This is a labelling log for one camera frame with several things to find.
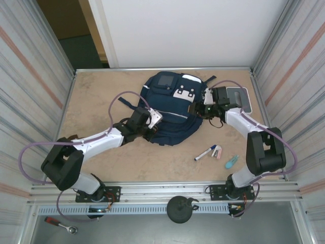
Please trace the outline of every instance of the black suction cup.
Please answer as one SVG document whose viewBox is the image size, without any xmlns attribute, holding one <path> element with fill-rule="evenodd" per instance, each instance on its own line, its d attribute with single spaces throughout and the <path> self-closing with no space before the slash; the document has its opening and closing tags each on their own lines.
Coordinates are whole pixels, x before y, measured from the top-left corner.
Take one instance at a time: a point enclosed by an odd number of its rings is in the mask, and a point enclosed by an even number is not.
<svg viewBox="0 0 325 244">
<path fill-rule="evenodd" d="M 199 206 L 192 206 L 192 202 L 199 202 L 193 198 L 186 198 L 182 196 L 173 197 L 167 205 L 168 217 L 177 224 L 183 224 L 187 222 L 191 216 L 193 210 L 197 210 Z"/>
</svg>

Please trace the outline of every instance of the backpack strap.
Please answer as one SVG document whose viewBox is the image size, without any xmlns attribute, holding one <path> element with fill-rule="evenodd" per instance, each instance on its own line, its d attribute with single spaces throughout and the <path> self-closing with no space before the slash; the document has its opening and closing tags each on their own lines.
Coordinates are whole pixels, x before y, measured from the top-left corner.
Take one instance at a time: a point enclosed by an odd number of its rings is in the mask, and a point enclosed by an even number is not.
<svg viewBox="0 0 325 244">
<path fill-rule="evenodd" d="M 204 83 L 208 84 L 211 80 L 214 80 L 215 78 L 217 78 L 217 77 L 215 75 L 213 75 L 209 79 L 207 79 L 206 81 L 204 81 Z"/>
<path fill-rule="evenodd" d="M 119 97 L 118 100 L 120 102 L 122 102 L 123 104 L 125 104 L 127 107 L 129 107 L 132 110 L 135 110 L 137 107 L 133 106 L 130 102 L 128 102 L 127 100 L 125 100 L 123 97 Z"/>
</svg>

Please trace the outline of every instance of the backpack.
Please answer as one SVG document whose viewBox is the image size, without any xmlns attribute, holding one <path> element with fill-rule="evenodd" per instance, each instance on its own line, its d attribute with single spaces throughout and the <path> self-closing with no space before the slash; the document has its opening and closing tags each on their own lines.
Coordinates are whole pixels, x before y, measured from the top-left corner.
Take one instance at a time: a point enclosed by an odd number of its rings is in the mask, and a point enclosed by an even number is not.
<svg viewBox="0 0 325 244">
<path fill-rule="evenodd" d="M 156 125 L 158 131 L 150 142 L 177 145 L 198 130 L 203 119 L 189 114 L 188 107 L 203 99 L 202 92 L 207 88 L 207 83 L 215 78 L 212 76 L 203 82 L 192 75 L 169 71 L 161 71 L 152 76 L 143 85 L 140 95 L 163 117 Z M 119 101 L 133 110 L 136 108 L 124 98 L 119 98 Z M 141 99 L 138 107 L 145 107 Z"/>
</svg>

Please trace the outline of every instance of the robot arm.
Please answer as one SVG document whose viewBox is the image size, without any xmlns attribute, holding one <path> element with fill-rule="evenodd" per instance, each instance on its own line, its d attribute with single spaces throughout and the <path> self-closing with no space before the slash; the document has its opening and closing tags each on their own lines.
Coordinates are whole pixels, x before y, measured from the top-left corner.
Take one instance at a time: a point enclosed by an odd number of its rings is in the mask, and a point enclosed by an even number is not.
<svg viewBox="0 0 325 244">
<path fill-rule="evenodd" d="M 247 139 L 246 165 L 227 179 L 230 195 L 247 187 L 264 173 L 274 172 L 285 167 L 286 159 L 283 144 L 262 128 L 268 129 L 282 137 L 278 128 L 267 128 L 247 115 L 237 104 L 231 104 L 226 87 L 207 88 L 204 101 L 193 103 L 189 112 L 203 119 L 219 117 L 221 121 L 234 127 Z"/>
<path fill-rule="evenodd" d="M 84 192 L 94 201 L 100 200 L 105 186 L 95 175 L 80 172 L 82 164 L 97 154 L 123 146 L 137 137 L 142 136 L 149 141 L 157 131 L 155 125 L 162 118 L 162 115 L 152 108 L 147 110 L 139 107 L 130 118 L 114 124 L 109 133 L 107 129 L 96 135 L 72 141 L 61 138 L 58 141 L 79 144 L 55 145 L 44 160 L 41 169 L 61 191 L 72 188 Z M 103 134 L 106 136 L 92 141 Z"/>
</svg>

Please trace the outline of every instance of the wooden table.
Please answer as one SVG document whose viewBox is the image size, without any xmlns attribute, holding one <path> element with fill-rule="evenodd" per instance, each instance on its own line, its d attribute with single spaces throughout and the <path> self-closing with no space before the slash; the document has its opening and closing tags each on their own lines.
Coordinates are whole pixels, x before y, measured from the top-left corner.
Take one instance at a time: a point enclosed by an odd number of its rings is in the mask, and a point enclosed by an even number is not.
<svg viewBox="0 0 325 244">
<path fill-rule="evenodd" d="M 108 128 L 108 106 L 120 92 L 132 90 L 140 93 L 142 85 L 157 70 L 121 71 L 103 70 L 79 72 L 71 95 L 61 136 L 78 134 L 87 137 Z M 212 75 L 221 80 L 234 80 L 248 89 L 252 105 L 251 116 L 262 123 L 257 99 L 248 70 L 177 70 L 206 80 Z M 123 95 L 136 105 L 138 97 Z M 114 122 L 129 117 L 132 110 L 116 101 L 112 108 Z M 212 121 L 219 125 L 219 119 Z M 194 158 L 214 144 L 221 145 L 222 156 L 216 160 L 209 155 L 198 161 Z M 159 146 L 137 138 L 134 142 L 103 152 L 83 164 L 82 170 L 97 175 L 103 181 L 197 181 L 225 180 L 245 165 L 246 140 L 229 125 L 221 129 L 212 127 L 207 120 L 188 139 L 175 146 Z M 239 155 L 231 169 L 226 162 Z"/>
</svg>

